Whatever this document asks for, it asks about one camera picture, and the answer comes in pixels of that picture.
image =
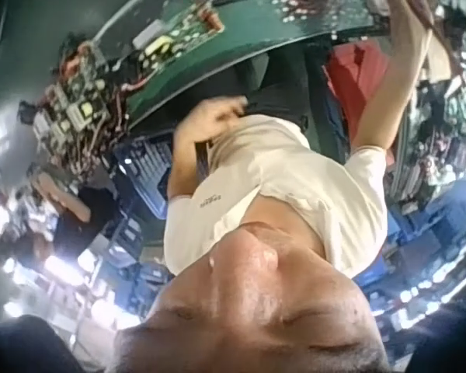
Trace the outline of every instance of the capacitor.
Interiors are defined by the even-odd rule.
[[[206,18],[207,23],[210,25],[212,30],[215,30],[219,33],[224,31],[224,24],[219,19],[219,16],[216,12],[210,12]]]
[[[105,80],[103,79],[98,79],[95,81],[95,87],[99,90],[99,91],[103,91],[105,88],[106,88],[106,82]]]

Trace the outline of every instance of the person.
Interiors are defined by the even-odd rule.
[[[38,260],[44,261],[49,255],[55,255],[69,263],[77,263],[82,252],[116,217],[117,201],[107,188],[84,185],[79,187],[77,194],[72,193],[59,181],[60,177],[56,177],[58,173],[51,165],[47,169],[30,170],[28,174],[33,189],[55,208],[59,217],[52,242],[38,234],[25,235],[23,241],[34,243],[30,253],[41,253],[34,256]]]
[[[433,35],[423,1],[389,5],[391,60],[344,166],[290,122],[243,116],[245,97],[203,102],[179,124],[164,238],[176,277],[143,324],[117,335],[109,371],[389,370],[351,278],[384,242],[385,151]],[[199,183],[205,141],[210,174]]]

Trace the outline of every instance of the circuit board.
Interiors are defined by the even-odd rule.
[[[149,80],[176,59],[223,32],[224,25],[205,2],[193,4],[180,13],[169,23],[169,29],[138,55],[140,69]]]
[[[95,42],[82,42],[61,61],[57,81],[38,104],[33,129],[50,161],[89,179],[128,133],[127,98],[223,30],[211,2],[203,2],[179,12],[164,34],[117,63],[109,63]]]

